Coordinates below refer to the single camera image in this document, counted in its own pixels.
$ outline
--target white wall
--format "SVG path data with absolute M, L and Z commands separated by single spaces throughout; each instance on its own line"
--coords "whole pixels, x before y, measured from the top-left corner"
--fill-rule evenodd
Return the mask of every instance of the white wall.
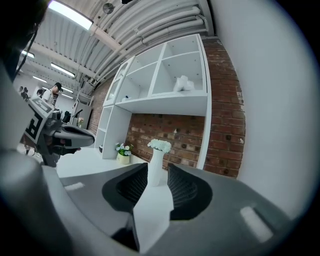
M 22 86 L 23 88 L 27 87 L 27 94 L 29 96 L 35 97 L 37 96 L 37 91 L 39 89 L 42 89 L 41 83 L 42 82 L 34 79 L 33 77 L 20 72 L 13 81 L 13 87 L 16 91 L 19 91 L 20 86 Z
M 56 99 L 54 106 L 56 109 L 59 109 L 62 111 L 62 117 L 64 117 L 66 111 L 69 111 L 69 113 L 72 114 L 72 108 L 75 102 L 76 101 L 74 99 L 65 97 L 63 95 L 59 95 L 58 98 Z
M 210 1 L 243 93 L 246 135 L 238 179 L 293 219 L 319 181 L 315 60 L 302 33 L 271 1 Z

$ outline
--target fluorescent light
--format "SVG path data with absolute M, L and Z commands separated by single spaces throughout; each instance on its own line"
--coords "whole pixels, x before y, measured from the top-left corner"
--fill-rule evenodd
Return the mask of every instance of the fluorescent light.
M 63 16 L 66 16 L 70 20 L 73 20 L 75 23 L 78 23 L 86 30 L 89 30 L 93 23 L 90 19 L 86 18 L 85 16 L 81 15 L 80 13 L 76 12 L 75 10 L 60 2 L 51 1 L 48 8 L 62 14 Z
M 68 96 L 68 95 L 65 95 L 65 94 L 63 94 L 63 93 L 61 93 L 61 95 L 65 96 L 65 97 L 68 97 L 68 98 L 70 98 L 70 99 L 73 99 L 72 97 L 70 97 L 70 96 Z
M 69 89 L 64 88 L 64 87 L 62 87 L 62 86 L 61 86 L 61 88 L 62 88 L 63 90 L 66 90 L 66 91 L 69 92 L 69 93 L 72 93 L 72 94 L 74 93 L 72 90 L 69 90 Z
M 21 53 L 22 53 L 23 55 L 27 55 L 27 56 L 29 56 L 29 57 L 31 57 L 31 58 L 34 58 L 34 57 L 35 57 L 35 55 L 34 55 L 33 53 L 26 52 L 25 50 L 23 50 Z
M 38 79 L 38 80 L 40 80 L 40 81 L 42 81 L 42 82 L 44 82 L 44 83 L 47 83 L 47 81 L 46 80 L 43 80 L 43 79 L 41 79 L 41 78 L 39 78 L 39 77 L 36 77 L 36 76 L 32 76 L 33 78 L 35 78 L 35 79 Z
M 51 67 L 54 67 L 55 69 L 60 70 L 64 73 L 68 74 L 70 77 L 73 77 L 73 78 L 75 77 L 74 73 L 71 73 L 70 71 L 68 71 L 68 70 L 64 69 L 63 67 L 60 67 L 54 63 L 51 63 Z

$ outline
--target cap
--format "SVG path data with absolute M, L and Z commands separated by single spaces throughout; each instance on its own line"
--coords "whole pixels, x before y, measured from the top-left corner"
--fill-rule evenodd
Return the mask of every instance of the cap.
M 57 86 L 59 91 L 61 91 L 61 92 L 63 92 L 63 91 L 64 91 L 64 90 L 62 89 L 62 85 L 61 85 L 61 83 L 56 82 L 54 86 Z

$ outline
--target red brick wall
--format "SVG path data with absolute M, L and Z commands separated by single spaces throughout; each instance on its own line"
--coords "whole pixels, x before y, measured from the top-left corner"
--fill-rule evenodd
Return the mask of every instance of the red brick wall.
M 202 143 L 205 118 L 203 116 L 173 114 L 132 114 L 126 145 L 134 146 L 132 153 L 150 162 L 152 139 L 171 143 L 171 151 L 164 155 L 163 168 L 168 163 L 196 167 Z
M 91 112 L 91 117 L 88 124 L 88 130 L 94 132 L 94 134 L 97 134 L 99 120 L 102 114 L 103 104 L 113 79 L 114 78 L 112 77 L 108 81 L 106 81 L 104 84 L 101 84 L 91 95 L 91 96 L 94 96 L 94 98 L 91 105 L 92 112 Z
M 237 177 L 245 143 L 244 101 L 237 74 L 218 39 L 203 41 L 211 79 L 212 117 L 204 169 Z

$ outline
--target person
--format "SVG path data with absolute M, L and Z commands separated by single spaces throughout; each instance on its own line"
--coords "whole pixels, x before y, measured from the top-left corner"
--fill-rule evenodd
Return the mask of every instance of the person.
M 61 83 L 56 82 L 51 89 L 48 89 L 43 93 L 42 99 L 49 105 L 52 105 L 54 102 L 54 94 L 57 94 L 59 91 L 63 92 L 64 90 L 62 89 Z
M 29 100 L 29 96 L 28 96 L 28 88 L 24 87 L 23 92 L 21 93 L 21 97 L 24 99 L 24 101 L 28 101 Z
M 39 89 L 36 91 L 36 95 L 40 98 L 42 98 L 43 94 L 44 94 L 44 90 L 42 90 L 42 89 Z

